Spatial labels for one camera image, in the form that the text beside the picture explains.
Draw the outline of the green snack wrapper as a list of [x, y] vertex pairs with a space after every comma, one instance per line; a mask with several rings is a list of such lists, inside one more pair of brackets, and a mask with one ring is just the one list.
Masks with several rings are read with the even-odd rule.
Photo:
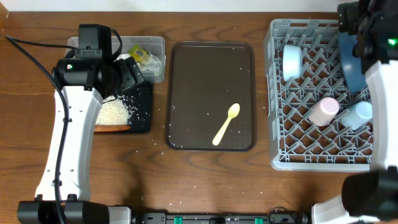
[[134, 58], [137, 64], [140, 65], [141, 70], [156, 71], [161, 69], [161, 59], [137, 44], [134, 45], [127, 53]]

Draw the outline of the dark blue bowl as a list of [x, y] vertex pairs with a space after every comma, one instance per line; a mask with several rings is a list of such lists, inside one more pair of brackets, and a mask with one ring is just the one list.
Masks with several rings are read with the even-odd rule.
[[356, 35], [348, 35], [347, 32], [338, 33], [341, 68], [346, 86], [352, 94], [360, 92], [367, 86], [365, 76], [361, 71], [361, 60], [354, 56], [356, 44]]

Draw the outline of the orange carrot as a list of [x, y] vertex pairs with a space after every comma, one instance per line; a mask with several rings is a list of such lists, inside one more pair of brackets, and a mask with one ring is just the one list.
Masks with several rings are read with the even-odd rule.
[[96, 133], [114, 133], [114, 132], [122, 132], [130, 129], [128, 125], [96, 125], [95, 132]]

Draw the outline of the light blue rice bowl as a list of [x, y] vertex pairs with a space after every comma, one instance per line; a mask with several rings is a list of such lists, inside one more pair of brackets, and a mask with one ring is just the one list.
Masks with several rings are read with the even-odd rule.
[[300, 47], [285, 45], [282, 57], [282, 71], [284, 81], [300, 77], [302, 69], [302, 51]]

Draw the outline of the pink plastic cup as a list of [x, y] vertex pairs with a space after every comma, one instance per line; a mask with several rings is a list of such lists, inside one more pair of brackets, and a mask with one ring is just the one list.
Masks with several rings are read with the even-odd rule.
[[312, 110], [309, 121], [316, 126], [326, 126], [339, 112], [340, 105], [336, 99], [326, 97], [313, 105]]

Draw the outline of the light blue plastic cup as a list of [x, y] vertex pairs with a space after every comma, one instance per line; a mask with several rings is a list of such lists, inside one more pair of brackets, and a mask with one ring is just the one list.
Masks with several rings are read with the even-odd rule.
[[373, 118], [372, 104], [361, 101], [348, 108], [348, 113], [341, 118], [341, 123], [345, 127], [357, 130]]

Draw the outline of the yellow plastic spoon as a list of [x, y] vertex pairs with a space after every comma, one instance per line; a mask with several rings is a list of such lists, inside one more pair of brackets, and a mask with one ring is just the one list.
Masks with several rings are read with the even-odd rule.
[[234, 103], [228, 110], [228, 117], [226, 119], [226, 121], [223, 123], [222, 127], [220, 127], [219, 131], [217, 132], [217, 134], [215, 135], [215, 137], [212, 140], [212, 144], [214, 146], [218, 146], [228, 128], [229, 123], [231, 122], [231, 120], [235, 117], [237, 117], [237, 115], [240, 112], [240, 105], [239, 103]]

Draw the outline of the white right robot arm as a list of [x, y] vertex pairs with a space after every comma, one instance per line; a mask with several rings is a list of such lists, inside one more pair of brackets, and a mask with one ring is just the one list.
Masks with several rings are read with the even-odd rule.
[[353, 54], [373, 106], [369, 172], [350, 175], [341, 195], [312, 207], [310, 223], [375, 223], [397, 219], [397, 1], [339, 4], [338, 28], [355, 35]]

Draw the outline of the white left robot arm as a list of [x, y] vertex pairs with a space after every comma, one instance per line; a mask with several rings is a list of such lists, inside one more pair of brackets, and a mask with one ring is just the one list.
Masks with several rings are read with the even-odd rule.
[[45, 171], [32, 201], [21, 201], [21, 223], [134, 223], [133, 211], [90, 200], [90, 158], [103, 100], [144, 81], [133, 58], [113, 50], [116, 30], [79, 26], [78, 45], [69, 47], [47, 78], [55, 88], [55, 121]]

